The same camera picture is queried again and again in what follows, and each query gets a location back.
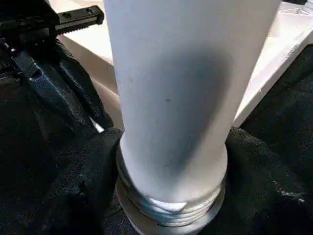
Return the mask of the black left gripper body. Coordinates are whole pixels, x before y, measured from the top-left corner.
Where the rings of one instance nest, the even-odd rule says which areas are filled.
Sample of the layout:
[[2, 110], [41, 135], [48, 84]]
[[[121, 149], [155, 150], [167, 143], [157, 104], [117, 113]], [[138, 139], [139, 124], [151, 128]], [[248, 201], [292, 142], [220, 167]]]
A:
[[57, 13], [45, 0], [2, 0], [0, 74], [40, 76], [61, 71], [64, 57], [56, 51], [56, 38], [103, 21], [104, 12], [97, 5]]

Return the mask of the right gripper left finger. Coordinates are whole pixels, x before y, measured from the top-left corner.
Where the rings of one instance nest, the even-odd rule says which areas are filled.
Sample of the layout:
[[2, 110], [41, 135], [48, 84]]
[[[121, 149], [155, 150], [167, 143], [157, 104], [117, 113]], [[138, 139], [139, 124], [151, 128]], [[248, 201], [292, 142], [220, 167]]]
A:
[[62, 152], [69, 164], [51, 184], [31, 222], [33, 235], [101, 235], [117, 180], [121, 130], [109, 128]]

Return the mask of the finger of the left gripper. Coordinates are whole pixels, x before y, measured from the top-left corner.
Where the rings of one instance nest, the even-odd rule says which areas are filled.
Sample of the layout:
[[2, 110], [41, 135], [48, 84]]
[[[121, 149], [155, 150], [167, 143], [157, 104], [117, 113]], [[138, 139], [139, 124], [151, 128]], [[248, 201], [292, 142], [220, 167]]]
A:
[[88, 116], [103, 128], [113, 127], [113, 121], [106, 112], [90, 75], [59, 40], [55, 41], [55, 54], [63, 77], [78, 97]]
[[63, 77], [55, 51], [21, 51], [11, 57], [32, 97], [77, 134], [98, 133], [74, 91]]

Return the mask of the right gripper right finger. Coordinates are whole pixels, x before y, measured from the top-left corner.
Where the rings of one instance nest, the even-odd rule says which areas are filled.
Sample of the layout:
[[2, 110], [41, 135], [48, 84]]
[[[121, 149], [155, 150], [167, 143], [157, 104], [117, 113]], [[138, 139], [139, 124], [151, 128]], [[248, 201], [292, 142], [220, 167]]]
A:
[[232, 127], [221, 226], [225, 235], [311, 235], [313, 196], [265, 142]]

